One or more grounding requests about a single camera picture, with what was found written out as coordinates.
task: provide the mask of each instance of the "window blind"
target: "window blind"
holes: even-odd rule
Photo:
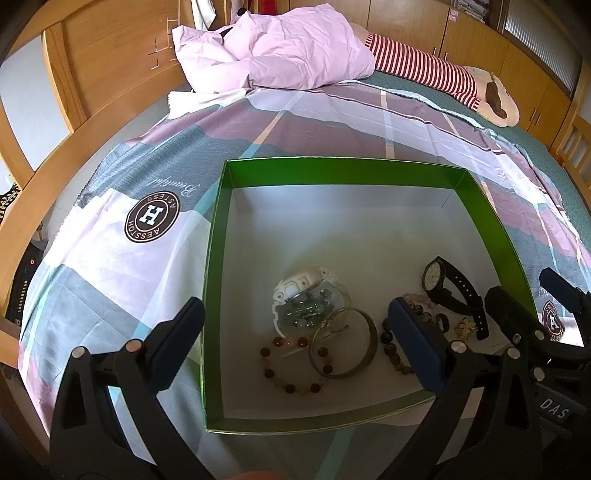
[[[570,93],[574,92],[582,57],[535,3],[531,0],[511,0],[505,30],[533,51]]]

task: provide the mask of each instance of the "wooden cabinet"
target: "wooden cabinet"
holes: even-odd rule
[[[507,48],[499,78],[519,108],[519,126],[527,130],[535,118],[550,78],[512,43]]]
[[[321,4],[331,4],[348,21],[367,28],[370,0],[290,0],[289,10],[298,7],[315,7]]]
[[[372,0],[368,30],[438,53],[448,13],[449,6],[436,0]]]
[[[549,148],[562,126],[569,107],[570,99],[558,85],[549,80],[528,132]]]
[[[478,20],[459,12],[450,16],[439,57],[456,65],[501,74],[509,40]]]

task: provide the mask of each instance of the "red and white stripes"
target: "red and white stripes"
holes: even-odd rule
[[[478,108],[476,81],[464,67],[373,33],[365,46],[374,54],[376,70],[446,92],[472,110]]]

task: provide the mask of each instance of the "circular logo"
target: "circular logo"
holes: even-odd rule
[[[564,324],[558,318],[556,307],[551,301],[547,301],[544,305],[542,321],[550,331],[550,339],[559,342],[564,335]]]
[[[127,214],[125,235],[137,244],[156,240],[172,227],[179,209],[179,200],[174,193],[152,193],[136,203]]]

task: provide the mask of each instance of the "plaid bedding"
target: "plaid bedding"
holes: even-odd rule
[[[295,155],[403,159],[465,167],[504,224],[538,314],[553,299],[537,277],[551,267],[591,288],[591,255],[559,192],[517,145],[427,99],[348,82],[311,91],[257,89],[224,108],[163,120],[103,160],[64,221],[27,295],[19,368],[49,431],[70,351],[119,349],[200,297],[223,162]],[[562,308],[563,341],[581,344]],[[217,478],[270,469],[297,479],[375,478],[412,429],[369,424],[285,437],[203,431],[198,351],[158,398]],[[130,444],[150,459],[122,396],[112,398]],[[372,461],[357,462],[371,454]]]

